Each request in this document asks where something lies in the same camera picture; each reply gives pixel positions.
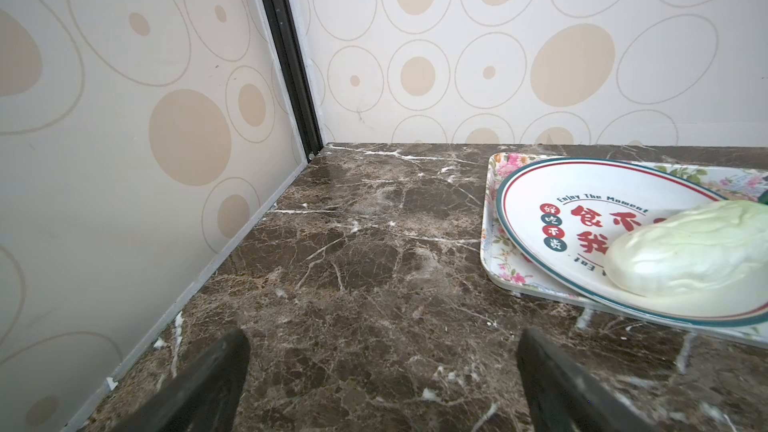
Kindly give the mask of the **black vertical frame post left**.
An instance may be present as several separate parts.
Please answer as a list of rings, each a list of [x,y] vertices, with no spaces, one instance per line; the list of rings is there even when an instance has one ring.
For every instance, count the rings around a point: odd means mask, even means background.
[[[305,68],[299,34],[290,0],[261,0],[275,43],[280,72],[286,86],[292,114],[297,122],[303,152],[312,161],[322,150],[319,120]]]

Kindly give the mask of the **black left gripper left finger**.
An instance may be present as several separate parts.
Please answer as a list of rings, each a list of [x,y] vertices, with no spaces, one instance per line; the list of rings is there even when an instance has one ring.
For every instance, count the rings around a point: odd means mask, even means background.
[[[249,366],[244,331],[228,331],[115,431],[230,431]]]

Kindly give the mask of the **floral rectangular tray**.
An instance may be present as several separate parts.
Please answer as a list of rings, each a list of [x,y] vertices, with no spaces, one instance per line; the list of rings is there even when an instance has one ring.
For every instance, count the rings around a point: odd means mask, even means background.
[[[591,159],[511,152],[500,152],[489,159],[480,255],[483,267],[486,269],[490,279],[496,285],[508,290],[523,292],[537,297],[566,302],[586,308],[617,313],[638,320],[653,322],[669,327],[694,330],[704,335],[731,339],[755,346],[766,345],[767,319],[765,322],[758,325],[745,327],[694,327],[684,324],[668,324],[657,320],[647,320],[636,315],[615,310],[590,299],[538,270],[529,259],[523,256],[504,233],[501,222],[494,210],[494,199],[500,183],[511,173],[531,163],[555,158]],[[724,196],[724,201],[748,200],[756,202],[767,193],[767,174],[760,169],[739,169],[700,164],[611,161],[643,165],[645,167],[658,169],[710,189]]]

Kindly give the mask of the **pale green cabbage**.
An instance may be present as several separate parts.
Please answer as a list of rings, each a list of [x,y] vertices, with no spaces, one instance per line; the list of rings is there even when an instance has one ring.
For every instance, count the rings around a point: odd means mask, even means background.
[[[604,270],[619,288],[677,296],[767,276],[767,206],[716,201],[614,240]]]

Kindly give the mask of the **white plate with red text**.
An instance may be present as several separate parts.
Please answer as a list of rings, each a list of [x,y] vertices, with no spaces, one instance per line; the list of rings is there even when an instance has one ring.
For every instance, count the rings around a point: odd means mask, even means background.
[[[506,236],[538,270],[615,310],[694,327],[758,325],[767,319],[762,278],[681,298],[652,298],[621,289],[607,274],[607,254],[619,238],[664,224],[676,212],[724,199],[643,165],[555,158],[506,177],[494,210]]]

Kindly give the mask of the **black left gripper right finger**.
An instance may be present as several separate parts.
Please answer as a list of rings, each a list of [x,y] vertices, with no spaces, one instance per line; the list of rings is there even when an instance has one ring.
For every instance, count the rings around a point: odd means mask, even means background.
[[[653,431],[543,332],[527,328],[516,351],[536,431]]]

